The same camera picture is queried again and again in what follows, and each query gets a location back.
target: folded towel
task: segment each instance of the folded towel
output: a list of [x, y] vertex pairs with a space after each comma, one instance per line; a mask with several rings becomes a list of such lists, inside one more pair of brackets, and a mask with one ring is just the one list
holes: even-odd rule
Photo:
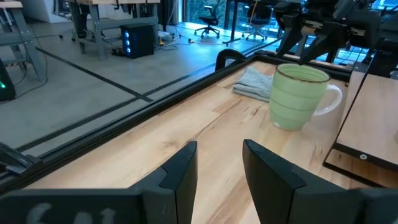
[[235, 83], [233, 92], [269, 102], [271, 86], [271, 76], [262, 74], [253, 67], [248, 67], [243, 76]]

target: black office chair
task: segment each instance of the black office chair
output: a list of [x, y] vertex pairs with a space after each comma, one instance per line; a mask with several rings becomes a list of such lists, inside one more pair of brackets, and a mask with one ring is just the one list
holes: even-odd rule
[[[248, 23], [250, 23], [250, 18], [254, 10], [254, 4], [246, 6], [245, 8], [249, 9], [248, 13], [246, 14], [246, 19], [248, 20]], [[253, 31], [246, 37], [246, 40], [249, 40], [249, 37], [251, 35], [253, 35], [254, 38], [256, 38], [256, 35], [260, 35], [262, 37], [261, 41], [267, 39], [268, 33], [266, 32], [265, 34], [263, 34], [261, 32], [261, 28], [265, 27], [270, 23], [271, 16], [272, 16], [272, 8], [270, 6], [261, 3], [257, 4], [256, 10], [254, 11], [253, 18], [250, 24], [250, 26], [253, 27]]]
[[207, 27], [203, 27], [200, 29], [195, 30], [195, 35], [197, 34], [198, 30], [204, 30], [201, 33], [201, 37], [204, 38], [204, 33], [206, 32], [207, 34], [209, 34], [210, 31], [213, 31], [214, 33], [217, 34], [217, 38], [220, 37], [220, 31], [216, 30], [214, 28], [212, 28], [211, 26], [217, 26], [218, 25], [218, 19], [216, 16], [216, 12], [217, 12], [217, 7], [218, 4], [220, 3], [220, 0], [217, 0], [217, 3], [215, 6], [205, 6], [206, 9], [208, 9], [210, 11], [210, 16], [199, 16], [199, 19], [201, 21], [203, 21], [205, 24], [207, 24]]

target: wooden tabletop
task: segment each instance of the wooden tabletop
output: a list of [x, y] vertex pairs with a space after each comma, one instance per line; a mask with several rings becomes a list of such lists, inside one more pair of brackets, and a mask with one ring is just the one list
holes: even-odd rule
[[[79, 4], [116, 4], [116, 0], [66, 0]], [[160, 0], [119, 0], [119, 4], [160, 3]]]
[[[273, 74], [274, 65], [252, 66]], [[242, 162], [243, 139], [252, 139], [298, 166], [344, 188], [365, 187], [322, 166], [333, 144], [344, 103], [314, 117], [301, 131], [269, 119], [269, 105], [232, 93], [244, 69], [81, 156], [29, 189], [126, 188], [152, 172], [187, 141], [198, 141], [198, 185], [192, 223], [259, 223]], [[332, 80], [344, 96], [348, 88]], [[320, 106], [334, 99], [326, 94]]]
[[366, 77], [337, 143], [398, 164], [397, 80]]
[[12, 8], [22, 8], [22, 3], [19, 1], [5, 1], [0, 2], [0, 8], [3, 9], [12, 9]]

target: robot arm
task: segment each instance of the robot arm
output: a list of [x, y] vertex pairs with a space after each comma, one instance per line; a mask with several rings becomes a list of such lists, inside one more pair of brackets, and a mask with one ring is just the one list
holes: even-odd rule
[[303, 30], [316, 35], [298, 60], [305, 64], [325, 53], [351, 44], [372, 48], [380, 39], [381, 17], [368, 11], [367, 0], [307, 0], [304, 5], [296, 2], [279, 2], [275, 5], [275, 18], [285, 35], [277, 55], [286, 54], [303, 38]]

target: black floor stripe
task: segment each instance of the black floor stripe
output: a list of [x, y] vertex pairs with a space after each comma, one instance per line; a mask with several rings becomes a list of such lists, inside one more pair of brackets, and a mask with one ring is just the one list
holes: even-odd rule
[[41, 138], [38, 138], [38, 139], [33, 140], [31, 142], [28, 142], [28, 143], [18, 147], [16, 150], [19, 151], [19, 152], [26, 151], [26, 150], [28, 150], [30, 148], [38, 146], [39, 144], [47, 142], [47, 141], [49, 141], [49, 140], [51, 140], [53, 138], [56, 138], [56, 137], [58, 137], [58, 136], [60, 136], [62, 134], [65, 134], [65, 133], [67, 133], [67, 132], [69, 132], [69, 131], [71, 131], [71, 130], [73, 130], [75, 128], [83, 126], [84, 124], [87, 124], [87, 123], [89, 123], [91, 121], [94, 121], [97, 118], [105, 116], [105, 115], [107, 115], [107, 114], [109, 114], [109, 113], [111, 113], [113, 111], [116, 111], [116, 110], [118, 110], [118, 109], [120, 109], [120, 108], [122, 108], [124, 106], [127, 106], [127, 105], [129, 105], [129, 104], [131, 104], [131, 103], [133, 103], [133, 102], [135, 102], [137, 100], [138, 100], [138, 98], [135, 97], [133, 99], [127, 100], [127, 101], [119, 103], [117, 105], [114, 105], [114, 106], [112, 106], [110, 108], [106, 108], [103, 111], [100, 111], [100, 112], [98, 112], [96, 114], [93, 114], [93, 115], [91, 115], [91, 116], [89, 116], [87, 118], [81, 119], [81, 120], [79, 120], [79, 121], [77, 121], [77, 122], [75, 122], [75, 123], [73, 123], [73, 124], [71, 124], [69, 126], [66, 126], [66, 127], [62, 128], [62, 129], [59, 129], [59, 130], [55, 131], [55, 132], [52, 132], [51, 134], [48, 134], [46, 136], [43, 136]]
[[107, 79], [107, 78], [105, 78], [105, 77], [103, 77], [101, 75], [98, 75], [97, 73], [94, 73], [94, 72], [92, 72], [90, 70], [87, 70], [87, 69], [85, 69], [85, 68], [83, 68], [83, 67], [81, 67], [81, 66], [79, 66], [79, 65], [77, 65], [77, 64], [75, 64], [73, 62], [70, 62], [70, 61], [68, 61], [66, 59], [63, 59], [63, 58], [61, 58], [59, 56], [56, 56], [56, 55], [54, 55], [54, 54], [52, 54], [52, 53], [50, 53], [50, 52], [48, 52], [46, 50], [43, 50], [43, 49], [38, 48], [38, 47], [36, 47], [36, 49], [38, 51], [42, 52], [43, 54], [46, 54], [46, 55], [48, 55], [50, 57], [53, 57], [53, 58], [65, 63], [67, 65], [72, 66], [73, 68], [79, 69], [80, 71], [85, 72], [85, 73], [91, 75], [92, 77], [95, 77], [95, 78], [97, 78], [99, 80], [102, 80], [102, 81], [112, 85], [112, 86], [115, 86], [116, 88], [119, 88], [120, 90], [123, 90], [126, 93], [130, 93], [130, 94], [134, 95], [135, 97], [138, 97], [138, 98], [140, 98], [142, 100], [145, 100], [146, 102], [153, 101], [152, 99], [150, 99], [150, 98], [148, 98], [148, 97], [146, 97], [146, 96], [144, 96], [144, 95], [142, 95], [142, 94], [140, 94], [140, 93], [138, 93], [138, 92], [136, 92], [136, 91], [134, 91], [134, 90], [132, 90], [130, 88], [127, 88], [127, 87], [125, 87], [123, 85], [120, 85], [120, 84], [118, 84], [118, 83], [116, 83], [116, 82], [114, 82], [112, 80], [109, 80], [109, 79]]
[[[252, 46], [252, 47], [246, 49], [246, 50], [243, 50], [241, 53], [242, 53], [242, 54], [246, 54], [247, 52], [250, 52], [252, 49], [258, 48], [258, 47], [260, 47], [261, 45], [265, 45], [265, 44], [264, 44], [264, 43], [257, 44], [257, 45], [255, 45], [255, 46]], [[168, 82], [168, 83], [166, 83], [166, 84], [163, 84], [163, 85], [161, 85], [161, 86], [159, 86], [159, 87], [157, 87], [157, 88], [154, 88], [153, 90], [150, 90], [150, 91], [144, 93], [143, 95], [144, 95], [144, 96], [149, 96], [149, 95], [151, 95], [151, 94], [154, 94], [154, 93], [156, 93], [156, 92], [158, 92], [158, 91], [160, 91], [160, 90], [163, 90], [164, 88], [167, 88], [167, 87], [169, 87], [169, 86], [171, 86], [171, 85], [174, 85], [174, 84], [176, 84], [176, 83], [178, 83], [178, 82], [180, 82], [180, 81], [182, 81], [182, 80], [184, 80], [184, 79], [187, 79], [187, 78], [189, 78], [189, 77], [192, 77], [192, 76], [194, 76], [194, 75], [196, 75], [196, 74], [198, 74], [198, 73], [200, 73], [200, 72], [202, 72], [202, 71], [204, 71], [204, 70], [206, 70], [206, 69], [208, 69], [208, 68], [210, 68], [210, 67], [212, 67], [212, 66], [215, 66], [215, 65], [216, 65], [216, 63], [212, 63], [211, 65], [207, 65], [206, 67], [203, 67], [203, 68], [201, 68], [201, 69], [199, 69], [199, 70], [196, 70], [196, 71], [194, 71], [194, 72], [192, 72], [192, 73], [189, 73], [188, 75], [184, 75], [184, 76], [182, 76], [182, 77], [180, 77], [180, 78], [178, 78], [178, 79], [176, 79], [176, 80], [173, 80], [173, 81], [171, 81], [171, 82]]]

